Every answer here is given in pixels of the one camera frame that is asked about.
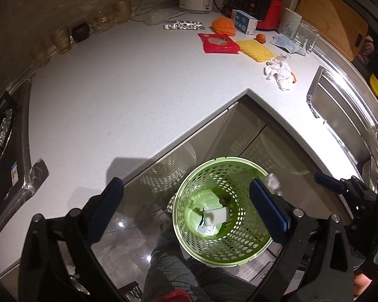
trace orange mesh sponge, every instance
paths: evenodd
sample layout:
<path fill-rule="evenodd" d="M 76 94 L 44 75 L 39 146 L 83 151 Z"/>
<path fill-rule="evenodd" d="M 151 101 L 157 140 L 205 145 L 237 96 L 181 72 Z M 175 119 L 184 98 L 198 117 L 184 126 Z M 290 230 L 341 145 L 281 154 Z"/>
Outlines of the orange mesh sponge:
<path fill-rule="evenodd" d="M 213 30 L 217 34 L 227 34 L 228 36 L 235 36 L 235 26 L 231 19 L 220 17 L 214 19 L 212 22 Z"/>

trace trouser leg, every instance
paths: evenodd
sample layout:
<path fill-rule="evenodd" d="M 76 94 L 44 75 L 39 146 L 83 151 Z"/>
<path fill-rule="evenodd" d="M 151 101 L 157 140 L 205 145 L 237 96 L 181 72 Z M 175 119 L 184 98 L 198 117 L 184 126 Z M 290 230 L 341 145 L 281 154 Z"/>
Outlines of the trouser leg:
<path fill-rule="evenodd" d="M 202 289 L 216 302 L 244 302 L 256 289 L 251 283 L 234 277 L 223 268 L 212 268 L 191 258 L 188 265 Z"/>
<path fill-rule="evenodd" d="M 193 302 L 210 302 L 190 271 L 171 228 L 158 238 L 151 254 L 151 265 L 145 279 L 142 302 L 150 302 L 176 289 L 183 289 Z"/>

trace metal screw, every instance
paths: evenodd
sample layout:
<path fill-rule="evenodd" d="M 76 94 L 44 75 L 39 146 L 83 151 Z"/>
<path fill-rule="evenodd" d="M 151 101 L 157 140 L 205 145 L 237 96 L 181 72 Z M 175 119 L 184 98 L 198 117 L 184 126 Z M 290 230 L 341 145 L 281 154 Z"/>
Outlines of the metal screw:
<path fill-rule="evenodd" d="M 71 217 L 78 217 L 81 213 L 81 210 L 79 208 L 74 208 L 69 211 L 69 215 Z"/>
<path fill-rule="evenodd" d="M 301 209 L 294 209 L 293 210 L 293 214 L 298 217 L 298 218 L 301 218 L 304 216 L 304 212 L 301 210 Z"/>
<path fill-rule="evenodd" d="M 338 223 L 340 221 L 340 217 L 336 214 L 333 214 L 332 215 L 332 220 L 335 222 L 335 223 Z"/>
<path fill-rule="evenodd" d="M 39 220 L 42 219 L 42 217 L 43 217 L 43 215 L 41 215 L 40 213 L 37 213 L 36 215 L 34 215 L 34 216 L 32 217 L 32 221 L 33 221 L 34 223 L 37 223 Z"/>

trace small orange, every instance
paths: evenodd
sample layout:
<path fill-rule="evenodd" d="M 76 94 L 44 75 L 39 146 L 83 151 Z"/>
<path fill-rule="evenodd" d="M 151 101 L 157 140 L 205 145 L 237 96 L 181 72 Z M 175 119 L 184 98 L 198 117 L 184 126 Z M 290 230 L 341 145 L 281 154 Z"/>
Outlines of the small orange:
<path fill-rule="evenodd" d="M 212 22 L 212 27 L 217 34 L 227 34 L 228 36 L 235 36 L 235 26 L 232 20 L 226 17 L 214 19 Z"/>
<path fill-rule="evenodd" d="M 256 35 L 255 38 L 259 43 L 265 44 L 266 43 L 266 37 L 263 34 Z"/>

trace crumpled tissue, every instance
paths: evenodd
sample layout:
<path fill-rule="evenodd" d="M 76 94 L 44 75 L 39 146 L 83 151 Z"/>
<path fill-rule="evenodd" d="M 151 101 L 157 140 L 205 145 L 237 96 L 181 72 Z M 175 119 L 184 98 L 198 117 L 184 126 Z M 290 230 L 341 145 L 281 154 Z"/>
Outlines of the crumpled tissue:
<path fill-rule="evenodd" d="M 293 83 L 293 75 L 291 75 L 290 66 L 286 62 L 286 55 L 278 55 L 266 62 L 267 66 L 264 69 L 266 79 L 272 79 L 276 75 L 276 81 L 279 88 L 283 91 L 289 90 Z"/>

